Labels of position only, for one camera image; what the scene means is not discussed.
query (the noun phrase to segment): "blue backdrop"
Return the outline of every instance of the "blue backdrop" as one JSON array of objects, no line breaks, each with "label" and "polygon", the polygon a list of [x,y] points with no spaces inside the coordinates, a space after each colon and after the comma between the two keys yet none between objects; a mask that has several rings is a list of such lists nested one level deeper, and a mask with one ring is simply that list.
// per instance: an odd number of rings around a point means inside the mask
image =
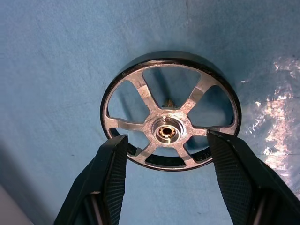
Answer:
[{"label": "blue backdrop", "polygon": [[[106,140],[99,107],[108,84],[140,55],[179,50],[224,73],[242,105],[239,137],[300,198],[299,8],[299,0],[2,1],[1,185],[34,224],[51,224]],[[169,173],[128,162],[120,225],[157,224],[232,224],[213,164]]]}]

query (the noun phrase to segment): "aluminum spoke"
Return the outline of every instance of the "aluminum spoke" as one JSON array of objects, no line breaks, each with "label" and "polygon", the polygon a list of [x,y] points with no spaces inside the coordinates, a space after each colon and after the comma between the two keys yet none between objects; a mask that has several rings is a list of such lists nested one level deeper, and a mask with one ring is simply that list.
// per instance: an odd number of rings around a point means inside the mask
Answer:
[{"label": "aluminum spoke", "polygon": [[150,89],[146,83],[146,81],[143,78],[143,73],[142,72],[137,72],[135,74],[132,74],[127,78],[128,81],[130,81],[137,91],[139,92],[139,95],[143,99],[144,103],[148,107],[150,112],[153,112],[158,109],[158,105],[155,102]]},{"label": "aluminum spoke", "polygon": [[189,152],[183,147],[183,145],[178,145],[174,147],[178,152],[179,156],[182,158],[186,166],[190,167],[192,165],[197,164],[195,160],[191,157]]},{"label": "aluminum spoke", "polygon": [[143,124],[110,117],[106,117],[105,125],[107,128],[122,128],[124,130],[141,130],[143,128]]},{"label": "aluminum spoke", "polygon": [[143,151],[137,152],[135,156],[129,156],[137,162],[144,163],[145,160],[152,155],[157,149],[157,145],[154,142],[150,142]]},{"label": "aluminum spoke", "polygon": [[209,88],[216,85],[216,80],[207,75],[201,75],[201,79],[193,89],[192,93],[181,107],[181,110],[187,115],[189,111],[197,104]]},{"label": "aluminum spoke", "polygon": [[207,130],[214,130],[219,131],[222,133],[234,135],[235,132],[235,126],[229,125],[229,126],[211,126],[211,127],[194,127],[194,129],[191,131],[191,136],[206,136]]}]

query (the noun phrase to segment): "metal wheel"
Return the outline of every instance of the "metal wheel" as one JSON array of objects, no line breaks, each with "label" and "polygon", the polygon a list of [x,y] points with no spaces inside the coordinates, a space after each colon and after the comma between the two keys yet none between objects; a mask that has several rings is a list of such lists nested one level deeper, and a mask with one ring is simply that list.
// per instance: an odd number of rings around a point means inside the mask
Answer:
[{"label": "metal wheel", "polygon": [[[100,118],[102,128],[107,138],[118,136],[115,128],[142,131],[149,139],[149,144],[142,150],[130,145],[128,158],[147,168],[161,171],[185,171],[206,165],[212,161],[209,148],[189,154],[184,143],[196,135],[206,136],[207,130],[237,135],[241,124],[241,109],[238,98],[229,83],[214,69],[207,67],[208,62],[199,56],[185,52],[156,52],[144,55],[127,66],[111,82],[101,103]],[[143,77],[143,72],[151,68],[161,67],[186,68],[200,73],[201,78],[196,84],[189,98],[178,108],[159,107]],[[108,112],[108,102],[124,81],[130,81],[150,114],[144,123],[135,123],[123,119],[112,118]],[[212,86],[219,86],[230,99],[233,108],[233,120],[229,126],[199,127],[194,126],[188,117],[189,111],[201,99],[204,93]],[[157,147],[171,147],[176,149],[179,157],[164,157],[153,154]]]}]

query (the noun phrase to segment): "brass gear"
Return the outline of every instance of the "brass gear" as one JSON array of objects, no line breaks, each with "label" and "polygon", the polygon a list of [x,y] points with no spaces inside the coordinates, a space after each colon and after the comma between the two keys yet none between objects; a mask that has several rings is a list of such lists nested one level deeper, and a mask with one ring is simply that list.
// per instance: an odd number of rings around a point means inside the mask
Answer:
[{"label": "brass gear", "polygon": [[[171,132],[170,132],[169,134],[166,134],[166,133],[164,132],[164,129],[169,129],[169,130],[171,130]],[[173,137],[173,136],[176,134],[176,131],[175,131],[175,129],[174,129],[173,127],[171,127],[171,126],[165,126],[165,127],[161,127],[161,128],[159,129],[159,134],[160,134],[163,138],[171,138],[171,137]]]}]

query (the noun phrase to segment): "gear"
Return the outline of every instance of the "gear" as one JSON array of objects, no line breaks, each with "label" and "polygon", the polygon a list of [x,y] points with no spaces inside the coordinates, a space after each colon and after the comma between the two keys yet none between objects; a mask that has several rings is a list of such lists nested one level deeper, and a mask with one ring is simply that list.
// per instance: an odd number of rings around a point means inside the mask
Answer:
[{"label": "gear", "polygon": [[163,138],[171,138],[175,135],[175,133],[176,133],[175,129],[171,126],[161,127],[159,129],[159,134]]}]

